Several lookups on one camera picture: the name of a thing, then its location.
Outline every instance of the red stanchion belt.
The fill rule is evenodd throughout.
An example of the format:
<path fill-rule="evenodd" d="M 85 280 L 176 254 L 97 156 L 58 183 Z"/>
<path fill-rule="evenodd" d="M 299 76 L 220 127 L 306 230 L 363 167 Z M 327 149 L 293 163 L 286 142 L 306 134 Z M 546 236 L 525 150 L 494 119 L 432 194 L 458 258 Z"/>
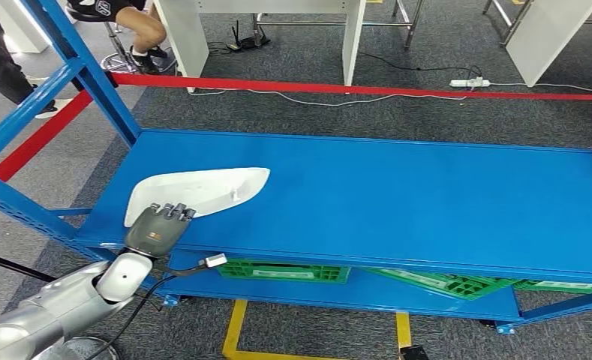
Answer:
<path fill-rule="evenodd" d="M 26 165 L 50 140 L 54 139 L 92 99 L 86 91 L 80 92 L 58 113 L 35 131 L 0 163 L 0 180 L 6 182 Z"/>
<path fill-rule="evenodd" d="M 167 88 L 204 88 L 256 90 L 259 92 L 318 92 L 331 94 L 364 95 L 412 95 L 441 96 L 448 98 L 494 98 L 526 100 L 566 100 L 592 101 L 592 94 L 534 94 L 522 92 L 491 91 L 437 91 L 416 88 L 387 88 L 381 86 L 344 86 L 330 84 L 310 84 L 300 82 L 259 81 L 240 79 L 213 79 L 207 77 L 179 77 L 164 75 L 141 75 L 132 73 L 113 73 L 114 80 L 121 85 L 160 86 Z"/>

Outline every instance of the shelf surface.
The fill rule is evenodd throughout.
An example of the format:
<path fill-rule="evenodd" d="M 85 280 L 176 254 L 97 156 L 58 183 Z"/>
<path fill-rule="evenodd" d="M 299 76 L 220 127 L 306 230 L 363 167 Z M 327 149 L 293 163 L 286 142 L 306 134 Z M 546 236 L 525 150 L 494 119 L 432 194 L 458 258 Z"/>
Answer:
<path fill-rule="evenodd" d="M 177 252 L 173 269 L 189 268 L 203 258 L 197 253 Z M 220 299 L 247 299 L 327 308 L 374 311 L 407 311 L 412 314 L 465 317 L 483 320 L 519 320 L 512 287 L 474 301 L 450 298 L 401 281 L 352 268 L 346 284 L 304 281 L 227 279 L 212 269 L 176 278 L 164 285 L 174 295 Z"/>
<path fill-rule="evenodd" d="M 77 240 L 119 246 L 144 178 L 233 167 L 272 173 L 178 249 L 592 282 L 592 153 L 575 149 L 148 130 Z"/>

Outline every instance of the green plastic crate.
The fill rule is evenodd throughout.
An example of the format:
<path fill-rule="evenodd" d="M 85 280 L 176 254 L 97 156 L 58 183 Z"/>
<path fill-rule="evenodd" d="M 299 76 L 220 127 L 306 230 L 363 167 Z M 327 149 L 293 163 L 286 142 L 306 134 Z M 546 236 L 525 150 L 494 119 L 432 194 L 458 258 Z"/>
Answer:
<path fill-rule="evenodd" d="M 349 267 L 329 265 L 297 265 L 273 261 L 229 259 L 216 267 L 221 276 L 236 279 L 310 281 L 345 284 Z"/>
<path fill-rule="evenodd" d="M 591 294 L 592 283 L 562 283 L 559 281 L 522 280 L 514 285 L 517 290 L 562 291 L 565 293 Z"/>
<path fill-rule="evenodd" d="M 364 270 L 466 300 L 478 299 L 518 281 L 500 277 L 426 274 L 398 268 L 364 268 Z"/>

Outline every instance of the white power strip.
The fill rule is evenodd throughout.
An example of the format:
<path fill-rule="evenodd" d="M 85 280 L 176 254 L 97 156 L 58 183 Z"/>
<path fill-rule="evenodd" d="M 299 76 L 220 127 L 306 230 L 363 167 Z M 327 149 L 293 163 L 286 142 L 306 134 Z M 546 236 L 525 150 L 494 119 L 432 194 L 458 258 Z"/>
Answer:
<path fill-rule="evenodd" d="M 490 86 L 490 80 L 484 80 L 480 76 L 469 80 L 450 80 L 450 86 L 453 88 L 486 88 Z"/>

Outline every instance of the yellow tape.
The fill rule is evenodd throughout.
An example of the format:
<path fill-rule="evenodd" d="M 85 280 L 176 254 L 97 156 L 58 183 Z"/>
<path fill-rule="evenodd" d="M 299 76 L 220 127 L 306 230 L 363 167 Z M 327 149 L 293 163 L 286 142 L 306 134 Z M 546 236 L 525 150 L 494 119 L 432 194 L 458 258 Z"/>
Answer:
<path fill-rule="evenodd" d="M 233 360 L 343 360 L 339 358 L 316 358 L 315 356 L 299 356 L 270 354 L 267 352 L 236 351 Z"/>
<path fill-rule="evenodd" d="M 413 343 L 410 340 L 410 319 L 408 313 L 396 313 L 397 322 L 397 344 L 399 348 L 409 347 Z"/>
<path fill-rule="evenodd" d="M 245 320 L 246 310 L 247 300 L 236 300 L 234 302 L 230 325 L 227 327 L 227 335 L 223 343 L 223 355 L 230 360 L 236 359 L 236 348 L 240 339 L 240 331 L 242 330 L 242 322 Z"/>

